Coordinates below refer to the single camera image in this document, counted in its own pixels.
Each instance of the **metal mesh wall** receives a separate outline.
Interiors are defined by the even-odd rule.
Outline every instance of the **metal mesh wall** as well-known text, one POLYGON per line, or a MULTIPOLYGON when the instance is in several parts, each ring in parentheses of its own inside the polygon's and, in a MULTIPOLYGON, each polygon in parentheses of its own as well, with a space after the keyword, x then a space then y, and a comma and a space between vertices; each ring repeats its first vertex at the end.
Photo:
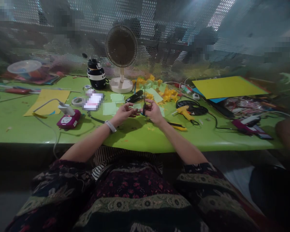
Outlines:
POLYGON ((105 53, 116 24, 137 37, 125 76, 222 76, 242 67, 290 69, 290 0, 5 0, 0 1, 0 66, 24 59, 84 75, 98 59, 119 76, 105 53))

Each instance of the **plastic bowl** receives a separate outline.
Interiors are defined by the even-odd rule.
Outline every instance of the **plastic bowl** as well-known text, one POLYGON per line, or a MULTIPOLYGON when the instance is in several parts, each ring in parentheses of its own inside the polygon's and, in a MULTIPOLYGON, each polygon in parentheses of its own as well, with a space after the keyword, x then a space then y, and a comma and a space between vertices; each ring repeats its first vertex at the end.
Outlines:
POLYGON ((41 67, 42 63, 39 61, 26 60, 11 64, 10 66, 8 66, 7 70, 10 73, 18 74, 23 78, 29 80, 32 77, 30 73, 35 72, 41 67))

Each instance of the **person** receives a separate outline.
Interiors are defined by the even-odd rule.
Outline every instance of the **person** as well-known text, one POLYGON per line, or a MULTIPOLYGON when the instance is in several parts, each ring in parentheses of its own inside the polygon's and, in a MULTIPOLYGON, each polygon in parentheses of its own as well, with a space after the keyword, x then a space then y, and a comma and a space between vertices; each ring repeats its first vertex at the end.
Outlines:
MULTIPOLYGON (((111 136, 111 127, 105 123, 33 179, 32 196, 6 231, 262 230, 252 206, 197 147, 166 122, 154 101, 146 102, 145 115, 183 162, 173 186, 154 165, 153 154, 124 150, 118 156, 111 154, 110 162, 98 160, 95 174, 88 170, 86 162, 93 154, 105 157, 101 145, 111 136)), ((109 122, 116 128, 143 112, 132 105, 122 105, 109 122)), ((115 148, 110 151, 118 153, 115 148)))

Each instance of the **white wristband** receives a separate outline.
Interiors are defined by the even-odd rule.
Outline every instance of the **white wristband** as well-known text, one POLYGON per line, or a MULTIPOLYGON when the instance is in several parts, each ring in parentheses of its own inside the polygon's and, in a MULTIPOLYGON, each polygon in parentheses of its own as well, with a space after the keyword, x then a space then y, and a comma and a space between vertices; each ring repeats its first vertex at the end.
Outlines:
POLYGON ((111 129, 112 133, 115 133, 117 130, 116 128, 113 126, 113 124, 110 123, 110 121, 105 121, 105 124, 109 126, 109 128, 111 129))

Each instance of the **blue paper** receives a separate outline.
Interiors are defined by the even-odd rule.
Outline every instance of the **blue paper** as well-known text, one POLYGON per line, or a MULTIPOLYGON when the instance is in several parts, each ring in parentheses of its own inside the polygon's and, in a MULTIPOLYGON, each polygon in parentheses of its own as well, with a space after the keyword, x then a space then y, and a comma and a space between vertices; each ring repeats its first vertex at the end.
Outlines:
MULTIPOLYGON (((202 96, 204 96, 197 88, 194 88, 194 89, 192 89, 195 93, 198 93, 198 94, 201 94, 202 96)), ((213 99, 209 99, 209 100, 211 100, 212 102, 214 102, 214 103, 218 103, 218 102, 221 102, 221 101, 223 101, 223 100, 225 100, 225 99, 227 99, 227 98, 213 98, 213 99)))

